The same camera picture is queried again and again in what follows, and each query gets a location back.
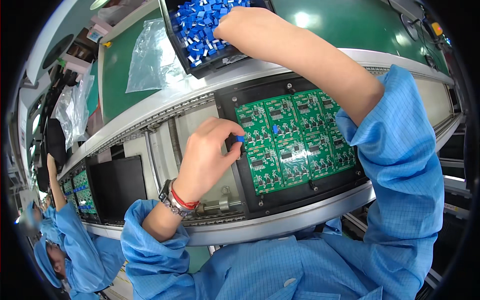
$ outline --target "black bin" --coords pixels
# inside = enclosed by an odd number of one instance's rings
[[[224,49],[219,50],[215,55],[202,58],[202,64],[199,66],[195,68],[190,67],[190,61],[187,59],[189,53],[184,43],[181,42],[177,36],[177,33],[179,33],[182,28],[174,17],[179,9],[178,6],[183,5],[186,1],[187,0],[159,0],[160,10],[162,11],[168,39],[170,40],[183,69],[187,74],[192,74],[197,79],[200,79],[227,66],[223,63],[223,58],[239,55],[241,53],[232,45],[228,45]],[[263,7],[275,12],[271,0],[250,0],[250,6]]]

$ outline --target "white button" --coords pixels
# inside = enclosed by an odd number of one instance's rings
[[[286,288],[290,283],[294,282],[296,278],[290,278],[289,280],[285,281],[283,287]]]

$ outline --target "hair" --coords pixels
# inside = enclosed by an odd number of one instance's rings
[[[50,254],[48,253],[47,251],[47,256],[48,256],[48,260],[50,261],[50,264],[52,265],[52,268],[53,268],[53,271],[55,272],[55,277],[59,280],[64,280],[65,279],[65,276],[63,276],[62,274],[60,274],[59,272],[55,271],[55,262],[53,261],[53,259],[50,257]]]

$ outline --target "clear plastic bag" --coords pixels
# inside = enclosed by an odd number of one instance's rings
[[[59,96],[53,115],[60,122],[65,135],[65,150],[73,143],[86,141],[85,132],[88,122],[87,98],[92,90],[95,76],[90,75],[90,69],[85,72],[79,86],[66,86]]]
[[[133,48],[125,93],[172,87],[185,77],[163,18],[145,21]]]

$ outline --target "shirt pocket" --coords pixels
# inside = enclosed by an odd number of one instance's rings
[[[340,294],[318,293],[297,290],[292,300],[339,300]]]

